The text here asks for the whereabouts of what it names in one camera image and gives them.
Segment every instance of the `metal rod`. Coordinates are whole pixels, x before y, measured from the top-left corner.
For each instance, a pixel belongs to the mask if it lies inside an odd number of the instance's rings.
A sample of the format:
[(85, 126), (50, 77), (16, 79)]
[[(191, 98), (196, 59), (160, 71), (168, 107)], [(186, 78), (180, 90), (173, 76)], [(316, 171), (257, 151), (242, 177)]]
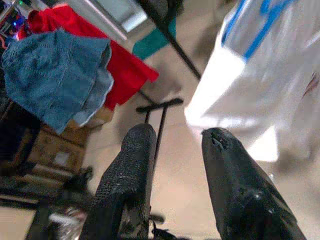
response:
[(161, 122), (160, 122), (159, 131), (158, 131), (158, 136), (156, 138), (156, 146), (155, 146), (155, 154), (154, 154), (154, 159), (155, 160), (158, 159), (158, 155), (159, 155), (159, 148), (160, 148), (160, 144), (161, 144), (162, 133), (164, 131), (164, 126), (165, 126), (165, 121), (166, 121), (166, 116), (167, 116), (167, 110), (168, 110), (168, 106), (165, 106), (163, 108), (163, 111), (162, 111)]
[(162, 20), (160, 15), (158, 14), (155, 7), (149, 0), (136, 0), (142, 9), (146, 12), (146, 14), (152, 19), (157, 28), (163, 33), (163, 35), (168, 39), (174, 49), (177, 51), (179, 56), (184, 60), (193, 74), (197, 77), (198, 80), (201, 78), (201, 74), (195, 67), (194, 63), (190, 60), (190, 58), (186, 55), (180, 45), (177, 43), (176, 39), (171, 35), (168, 29), (168, 25), (166, 25)]
[(109, 25), (124, 41), (127, 38), (126, 30), (97, 2), (93, 0), (83, 0), (107, 25)]
[(70, 225), (77, 225), (79, 224), (79, 221), (72, 216), (66, 216), (58, 213), (52, 213), (49, 216), (49, 219), (57, 224), (70, 224)]
[(150, 105), (150, 106), (142, 106), (142, 107), (137, 107), (136, 111), (140, 114), (142, 113), (146, 113), (148, 111), (153, 111), (153, 110), (157, 110), (157, 109), (162, 109), (164, 107), (170, 107), (173, 105), (179, 105), (182, 104), (184, 101), (181, 98), (174, 98), (170, 101), (165, 101), (159, 104), (154, 104), (154, 105)]
[(145, 94), (142, 90), (139, 90), (138, 93), (145, 99), (147, 100), (150, 104), (156, 105), (157, 103), (153, 101), (147, 94)]
[(151, 111), (147, 111), (147, 112), (146, 112), (146, 116), (145, 116), (145, 120), (144, 120), (144, 123), (145, 123), (145, 124), (148, 124), (148, 123), (149, 123), (150, 113), (151, 113)]

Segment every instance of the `black pole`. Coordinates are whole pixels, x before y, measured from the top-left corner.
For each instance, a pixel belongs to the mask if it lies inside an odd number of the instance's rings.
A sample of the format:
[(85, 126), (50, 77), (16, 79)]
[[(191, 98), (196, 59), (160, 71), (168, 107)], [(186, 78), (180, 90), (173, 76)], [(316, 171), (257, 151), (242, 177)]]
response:
[(179, 56), (184, 60), (184, 62), (187, 64), (187, 66), (190, 68), (190, 70), (193, 72), (193, 74), (197, 77), (198, 80), (201, 78), (201, 74), (193, 64), (193, 62), (190, 60), (190, 58), (186, 55), (186, 53), (183, 51), (183, 49), (180, 47), (180, 45), (177, 43), (176, 39), (171, 35), (168, 29), (168, 25), (166, 25), (162, 20), (160, 15), (158, 14), (155, 7), (152, 5), (152, 3), (149, 0), (136, 0), (142, 9), (145, 11), (145, 13), (152, 19), (152, 21), (155, 23), (157, 28), (163, 33), (163, 35), (168, 39), (168, 41), (171, 43), (171, 45), (174, 47), (174, 49), (177, 51)]
[(151, 111), (147, 111), (147, 112), (146, 112), (146, 116), (145, 116), (145, 120), (144, 120), (144, 123), (145, 123), (145, 124), (148, 124), (148, 123), (149, 123), (150, 113), (151, 113)]
[(168, 106), (165, 106), (163, 108), (163, 111), (162, 111), (160, 127), (159, 127), (159, 131), (158, 131), (158, 136), (157, 136), (157, 139), (156, 139), (155, 154), (154, 154), (154, 159), (155, 160), (158, 159), (158, 155), (159, 155), (159, 148), (160, 148), (160, 144), (161, 144), (162, 133), (164, 131), (167, 110), (168, 110)]
[(164, 107), (180, 105), (183, 103), (184, 103), (184, 101), (181, 98), (174, 98), (174, 99), (171, 99), (170, 101), (165, 101), (165, 102), (162, 102), (159, 104), (153, 104), (153, 105), (149, 105), (149, 106), (140, 106), (140, 107), (137, 107), (135, 110), (138, 113), (142, 114), (142, 113), (147, 113), (148, 111), (163, 109)]

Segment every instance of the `beige floor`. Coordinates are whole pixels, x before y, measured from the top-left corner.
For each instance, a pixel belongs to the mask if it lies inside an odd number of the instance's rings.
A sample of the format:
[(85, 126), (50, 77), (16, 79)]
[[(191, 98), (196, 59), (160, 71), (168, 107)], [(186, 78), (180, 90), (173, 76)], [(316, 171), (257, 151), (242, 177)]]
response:
[[(212, 52), (215, 34), (219, 28), (214, 0), (186, 0), (185, 10), (177, 18), (177, 40), (198, 69), (203, 72)], [(127, 42), (132, 47), (133, 40)], [(184, 106), (190, 101), (197, 79), (186, 67), (171, 46), (158, 51), (146, 62), (156, 68), (160, 77), (144, 87), (157, 101), (179, 96), (184, 105), (170, 108), (167, 113), (159, 158), (152, 187), (152, 212), (165, 216), (159, 227), (169, 229), (179, 237), (193, 240), (219, 239), (200, 146), (190, 134), (184, 117)], [(95, 191), (100, 178), (120, 150), (121, 141), (129, 128), (142, 123), (145, 116), (135, 112), (137, 106), (147, 102), (135, 95), (128, 103), (117, 107), (114, 119), (95, 130), (89, 139), (84, 166), (94, 168), (94, 178), (89, 182)], [(157, 131), (161, 112), (152, 113), (150, 123)], [(275, 184), (296, 215), (308, 240), (320, 239), (320, 162), (259, 163), (274, 175)], [(0, 216), (8, 211), (1, 209)], [(21, 235), (2, 234), (16, 219), (23, 226), (30, 224), (30, 213), (15, 213), (15, 217), (0, 217), (0, 239), (22, 240)]]

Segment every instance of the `hanging clothes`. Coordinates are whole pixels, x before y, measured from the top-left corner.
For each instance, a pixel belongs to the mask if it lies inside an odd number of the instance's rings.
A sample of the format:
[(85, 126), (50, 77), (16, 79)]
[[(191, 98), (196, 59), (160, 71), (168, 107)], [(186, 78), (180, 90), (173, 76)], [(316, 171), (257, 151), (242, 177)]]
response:
[[(29, 14), (27, 24), (32, 33), (51, 32), (63, 28), (66, 32), (77, 36), (108, 37), (97, 27), (79, 16), (67, 4), (60, 4), (44, 11), (34, 10)], [(18, 38), (24, 38), (26, 35), (25, 28), (22, 27), (18, 33)], [(154, 82), (159, 73), (115, 41), (111, 40), (110, 46), (112, 57), (107, 65), (107, 70), (114, 78), (114, 85), (107, 95), (104, 106), (113, 110), (117, 104), (121, 105), (128, 101), (146, 81)]]
[(310, 157), (320, 136), (319, 11), (319, 0), (238, 1), (184, 111), (198, 140), (220, 127), (257, 161)]
[(61, 29), (33, 34), (12, 42), (2, 56), (6, 93), (60, 134), (79, 113), (77, 123), (87, 122), (105, 101), (109, 58), (107, 38)]

